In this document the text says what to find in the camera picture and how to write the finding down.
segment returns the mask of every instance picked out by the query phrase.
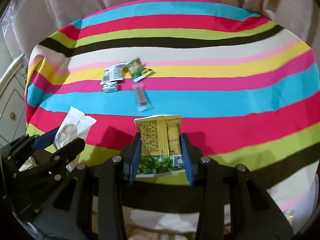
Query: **nutrition label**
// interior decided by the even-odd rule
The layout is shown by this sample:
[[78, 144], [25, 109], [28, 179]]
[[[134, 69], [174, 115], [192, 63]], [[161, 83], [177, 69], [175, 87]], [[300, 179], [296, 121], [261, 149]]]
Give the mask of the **nutrition label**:
[[142, 155], [153, 155], [159, 152], [157, 121], [140, 123], [141, 140], [143, 142]]
[[178, 119], [166, 120], [169, 153], [170, 155], [180, 155], [180, 124]]

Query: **black stripe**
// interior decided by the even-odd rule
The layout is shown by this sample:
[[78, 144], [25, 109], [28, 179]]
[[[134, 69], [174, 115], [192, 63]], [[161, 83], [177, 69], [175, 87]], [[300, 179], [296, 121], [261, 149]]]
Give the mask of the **black stripe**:
[[[252, 173], [267, 189], [316, 162], [319, 157], [320, 143], [317, 143]], [[200, 211], [202, 192], [203, 188], [199, 186], [172, 186], [134, 181], [131, 187], [122, 188], [122, 204], [157, 212], [195, 213]]]
[[273, 163], [253, 174], [265, 188], [271, 188], [279, 182], [287, 179], [303, 167], [306, 167], [320, 158], [320, 143], [305, 148], [277, 163]]
[[96, 51], [100, 49], [123, 48], [123, 47], [161, 47], [161, 48], [177, 48], [177, 49], [191, 49], [191, 48], [205, 48], [216, 46], [232, 46], [247, 44], [256, 41], [261, 41], [279, 33], [283, 27], [276, 25], [272, 29], [263, 33], [258, 33], [252, 36], [235, 37], [222, 40], [201, 40], [189, 38], [172, 38], [172, 37], [151, 37], [151, 38], [127, 38], [116, 39], [109, 41], [99, 41], [74, 49], [70, 49], [62, 45], [60, 42], [46, 38], [39, 44], [56, 52], [63, 53], [66, 57], [71, 57], [86, 52]]

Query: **plastic wrapper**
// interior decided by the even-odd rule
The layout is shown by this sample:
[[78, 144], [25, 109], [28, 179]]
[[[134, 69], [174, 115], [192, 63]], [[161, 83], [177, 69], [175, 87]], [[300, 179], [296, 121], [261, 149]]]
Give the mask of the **plastic wrapper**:
[[153, 73], [153, 70], [150, 68], [145, 68], [140, 61], [140, 58], [135, 58], [133, 61], [130, 61], [126, 64], [126, 67], [128, 68], [133, 82], [138, 82], [143, 78], [146, 78], [151, 73]]
[[134, 123], [141, 133], [138, 177], [183, 171], [181, 115], [154, 115], [135, 119]]
[[137, 101], [138, 101], [138, 109], [140, 111], [144, 111], [151, 108], [150, 103], [148, 102], [148, 99], [143, 91], [143, 84], [137, 84], [133, 85], [132, 89], [134, 90]]
[[287, 210], [283, 212], [284, 216], [286, 217], [287, 221], [291, 225], [294, 218], [294, 210]]
[[38, 166], [38, 164], [36, 163], [35, 159], [31, 156], [29, 157], [26, 162], [19, 168], [19, 171], [25, 171], [31, 168], [34, 168]]
[[[78, 109], [71, 107], [67, 116], [60, 125], [56, 136], [54, 137], [53, 145], [56, 150], [59, 150], [75, 138], [85, 140], [89, 130], [96, 120], [91, 116], [87, 116]], [[71, 171], [78, 164], [79, 156], [67, 165], [67, 169]]]
[[123, 80], [124, 78], [122, 76], [122, 70], [124, 67], [125, 63], [120, 63], [107, 67], [104, 72], [103, 78], [100, 82], [100, 85], [105, 85], [110, 82]]
[[102, 85], [102, 91], [105, 93], [117, 92], [118, 91], [118, 83], [117, 82], [108, 82]]

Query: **red stripe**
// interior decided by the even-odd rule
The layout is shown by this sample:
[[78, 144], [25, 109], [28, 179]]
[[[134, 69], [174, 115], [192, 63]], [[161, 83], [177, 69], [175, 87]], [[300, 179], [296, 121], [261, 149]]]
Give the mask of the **red stripe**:
[[81, 30], [73, 25], [68, 25], [59, 31], [70, 39], [79, 40], [84, 37], [133, 29], [204, 29], [219, 32], [240, 32], [251, 30], [267, 23], [265, 17], [248, 17], [244, 21], [237, 21], [217, 16], [208, 15], [148, 15], [127, 17], [101, 24], [87, 26]]
[[37, 109], [38, 109], [37, 107], [33, 107], [33, 106], [27, 104], [27, 107], [26, 107], [26, 122], [27, 123], [30, 123], [31, 118], [35, 115]]
[[[38, 108], [31, 124], [48, 132], [59, 126], [66, 113]], [[121, 150], [138, 131], [134, 116], [90, 114], [97, 123], [90, 129], [86, 143]], [[223, 118], [183, 118], [181, 132], [206, 155], [235, 151], [245, 146], [276, 140], [320, 121], [320, 92], [276, 112]]]

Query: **drawer knob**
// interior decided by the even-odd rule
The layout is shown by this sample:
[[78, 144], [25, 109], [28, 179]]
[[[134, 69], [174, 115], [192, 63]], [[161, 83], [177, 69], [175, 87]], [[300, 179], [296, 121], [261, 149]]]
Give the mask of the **drawer knob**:
[[11, 112], [10, 119], [15, 121], [17, 119], [17, 115], [14, 112]]

